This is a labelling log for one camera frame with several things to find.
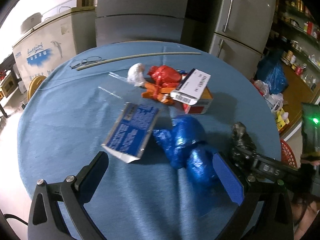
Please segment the red orange white carton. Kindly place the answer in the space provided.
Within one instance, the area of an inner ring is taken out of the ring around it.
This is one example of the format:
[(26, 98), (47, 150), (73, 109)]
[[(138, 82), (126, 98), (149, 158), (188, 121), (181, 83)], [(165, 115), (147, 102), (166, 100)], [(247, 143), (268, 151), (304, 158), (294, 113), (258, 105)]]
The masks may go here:
[(183, 104), (183, 109), (185, 114), (195, 114), (200, 115), (206, 113), (210, 104), (212, 103), (213, 95), (210, 92), (209, 88), (206, 87), (200, 97), (194, 105)]

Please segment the blue silver toothpaste box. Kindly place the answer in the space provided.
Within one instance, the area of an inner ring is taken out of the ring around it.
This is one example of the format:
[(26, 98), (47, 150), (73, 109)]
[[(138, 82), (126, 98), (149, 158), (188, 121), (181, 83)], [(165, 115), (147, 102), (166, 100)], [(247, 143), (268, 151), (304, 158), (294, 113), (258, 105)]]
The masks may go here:
[(139, 160), (159, 114), (157, 107), (126, 103), (102, 147), (127, 164)]

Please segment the orange wrapper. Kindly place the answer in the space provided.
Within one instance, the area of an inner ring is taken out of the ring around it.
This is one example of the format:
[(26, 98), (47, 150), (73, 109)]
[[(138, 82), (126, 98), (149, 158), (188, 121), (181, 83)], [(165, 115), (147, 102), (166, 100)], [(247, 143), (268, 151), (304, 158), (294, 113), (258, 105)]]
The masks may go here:
[(161, 102), (165, 105), (173, 105), (174, 101), (170, 96), (170, 93), (176, 89), (178, 83), (163, 83), (158, 86), (153, 83), (145, 83), (144, 87), (146, 91), (141, 94), (142, 98), (152, 99)]

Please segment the blue tablecloth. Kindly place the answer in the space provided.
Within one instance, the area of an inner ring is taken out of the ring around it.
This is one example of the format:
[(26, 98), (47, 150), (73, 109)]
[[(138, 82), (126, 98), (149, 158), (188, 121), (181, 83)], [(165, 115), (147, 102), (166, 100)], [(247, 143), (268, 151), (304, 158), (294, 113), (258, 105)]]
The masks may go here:
[[(280, 159), (280, 139), (274, 117), (256, 88), (236, 69), (208, 53), (169, 42), (124, 42), (84, 51), (74, 60), (102, 59), (192, 51), (201, 55), (142, 57), (77, 71), (70, 61), (58, 66), (37, 89), (18, 125), (18, 162), (27, 192), (36, 182), (64, 180), (76, 174), (102, 149), (124, 103), (107, 97), (98, 86), (109, 72), (126, 75), (137, 62), (146, 68), (167, 65), (211, 75), (213, 101), (198, 116), (208, 142), (225, 152), (231, 127), (242, 122), (258, 152)], [(214, 206), (200, 216), (184, 169), (173, 169), (161, 148), (150, 140), (138, 161), (126, 164), (110, 156), (109, 166), (86, 210), (107, 239), (214, 239), (236, 210), (217, 186)]]

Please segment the silver two-door refrigerator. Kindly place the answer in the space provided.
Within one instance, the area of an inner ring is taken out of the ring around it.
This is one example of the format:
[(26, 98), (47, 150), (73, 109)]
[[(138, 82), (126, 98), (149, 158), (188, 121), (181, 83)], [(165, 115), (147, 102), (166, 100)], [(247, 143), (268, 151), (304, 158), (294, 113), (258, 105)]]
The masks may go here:
[(218, 0), (208, 52), (252, 79), (271, 30), (276, 0)]

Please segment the long grey rod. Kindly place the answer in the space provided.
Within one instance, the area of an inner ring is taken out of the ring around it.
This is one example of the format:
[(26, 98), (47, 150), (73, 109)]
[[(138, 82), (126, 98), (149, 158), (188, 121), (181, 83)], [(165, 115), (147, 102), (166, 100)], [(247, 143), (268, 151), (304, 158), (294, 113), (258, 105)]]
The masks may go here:
[(91, 68), (94, 66), (98, 66), (101, 64), (112, 63), (122, 60), (129, 60), (129, 59), (137, 59), (142, 57), (153, 57), (153, 56), (167, 56), (167, 55), (201, 55), (199, 52), (192, 52), (192, 51), (170, 51), (170, 52), (161, 52), (161, 53), (145, 53), (145, 54), (136, 54), (136, 55), (129, 55), (129, 56), (122, 56), (116, 57), (114, 59), (105, 59), (99, 61), (93, 61), (91, 63), (83, 63), (77, 67), (74, 67), (77, 71), (81, 71), (87, 68)]

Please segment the wooden shelf cabinet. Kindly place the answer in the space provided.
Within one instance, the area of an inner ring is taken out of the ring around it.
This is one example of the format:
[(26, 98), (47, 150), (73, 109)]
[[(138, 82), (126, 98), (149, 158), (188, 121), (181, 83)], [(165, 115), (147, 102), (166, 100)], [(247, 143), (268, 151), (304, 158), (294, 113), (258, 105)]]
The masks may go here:
[(303, 0), (276, 0), (270, 41), (281, 49), (287, 79), (283, 109), (289, 123), (281, 137), (293, 132), (302, 120), (302, 103), (319, 103), (319, 23)]

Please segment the yellow round stool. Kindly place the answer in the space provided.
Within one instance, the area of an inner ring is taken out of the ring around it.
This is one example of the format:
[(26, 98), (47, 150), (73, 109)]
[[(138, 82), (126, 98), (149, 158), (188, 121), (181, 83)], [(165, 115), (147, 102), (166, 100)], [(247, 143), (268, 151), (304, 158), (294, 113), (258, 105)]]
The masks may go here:
[(29, 87), (28, 87), (28, 92), (27, 92), (27, 99), (28, 101), (31, 99), (31, 97), (34, 95), (36, 90), (39, 88), (41, 83), (46, 79), (46, 76), (44, 75), (39, 75), (36, 76), (32, 79)]

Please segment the white tissue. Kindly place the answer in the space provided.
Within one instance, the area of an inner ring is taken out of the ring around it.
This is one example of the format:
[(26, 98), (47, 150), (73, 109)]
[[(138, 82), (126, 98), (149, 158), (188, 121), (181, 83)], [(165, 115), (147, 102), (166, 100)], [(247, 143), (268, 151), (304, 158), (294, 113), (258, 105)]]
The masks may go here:
[(136, 63), (131, 66), (127, 72), (127, 80), (136, 87), (144, 86), (146, 80), (144, 79), (145, 66), (142, 63)]

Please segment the eyeglasses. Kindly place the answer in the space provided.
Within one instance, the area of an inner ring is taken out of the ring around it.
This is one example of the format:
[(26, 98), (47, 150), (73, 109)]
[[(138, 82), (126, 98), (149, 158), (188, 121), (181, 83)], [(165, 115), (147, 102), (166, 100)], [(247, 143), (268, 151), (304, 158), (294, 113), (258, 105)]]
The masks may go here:
[(99, 61), (101, 61), (101, 60), (102, 60), (102, 58), (99, 57), (99, 56), (90, 56), (90, 57), (88, 57), (88, 58), (86, 58), (86, 59), (74, 60), (74, 61), (71, 62), (70, 68), (71, 68), (71, 69), (75, 69), (75, 68), (78, 68), (78, 67), (81, 67), (81, 66), (90, 64), (90, 63), (99, 62)]

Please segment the clear plastic zip bag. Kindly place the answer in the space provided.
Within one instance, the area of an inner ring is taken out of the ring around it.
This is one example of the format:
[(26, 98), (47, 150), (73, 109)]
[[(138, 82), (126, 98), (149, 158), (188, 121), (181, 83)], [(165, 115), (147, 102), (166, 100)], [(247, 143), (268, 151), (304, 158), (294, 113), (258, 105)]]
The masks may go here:
[(127, 78), (122, 77), (114, 72), (109, 72), (98, 89), (103, 91), (109, 98), (117, 98), (123, 100), (130, 90), (131, 84)]

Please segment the grey refrigerator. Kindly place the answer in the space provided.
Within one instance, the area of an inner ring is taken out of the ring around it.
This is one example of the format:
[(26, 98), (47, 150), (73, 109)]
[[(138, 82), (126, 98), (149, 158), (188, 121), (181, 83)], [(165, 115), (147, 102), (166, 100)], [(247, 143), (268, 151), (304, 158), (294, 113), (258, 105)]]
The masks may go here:
[(97, 46), (125, 41), (181, 41), (188, 0), (97, 0)]

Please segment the red plastic bag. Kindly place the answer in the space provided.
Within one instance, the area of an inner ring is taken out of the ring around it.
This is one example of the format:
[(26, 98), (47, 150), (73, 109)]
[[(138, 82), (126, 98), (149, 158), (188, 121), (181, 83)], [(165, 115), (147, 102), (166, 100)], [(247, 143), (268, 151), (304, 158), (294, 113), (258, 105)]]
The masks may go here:
[(155, 84), (160, 87), (175, 88), (182, 79), (178, 71), (166, 65), (152, 66), (148, 71), (148, 75), (153, 79)]

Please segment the blue plastic bag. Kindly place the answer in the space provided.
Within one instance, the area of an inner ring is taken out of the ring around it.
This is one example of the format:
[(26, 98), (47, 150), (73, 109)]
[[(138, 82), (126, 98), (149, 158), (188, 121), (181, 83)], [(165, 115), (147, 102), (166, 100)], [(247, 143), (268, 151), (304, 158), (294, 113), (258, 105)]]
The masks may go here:
[(193, 116), (180, 115), (172, 119), (172, 128), (154, 129), (152, 134), (170, 165), (176, 170), (185, 168), (197, 211), (206, 215), (214, 206), (214, 187), (219, 179), (213, 168), (218, 150), (208, 143), (204, 127)]

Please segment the white long medicine box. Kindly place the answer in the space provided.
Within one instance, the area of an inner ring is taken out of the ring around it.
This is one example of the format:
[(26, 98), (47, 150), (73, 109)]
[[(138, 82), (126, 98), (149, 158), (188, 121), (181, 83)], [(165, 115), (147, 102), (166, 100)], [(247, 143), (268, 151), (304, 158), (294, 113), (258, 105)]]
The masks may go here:
[(194, 68), (170, 92), (170, 96), (175, 101), (195, 105), (200, 100), (210, 78), (210, 74)]

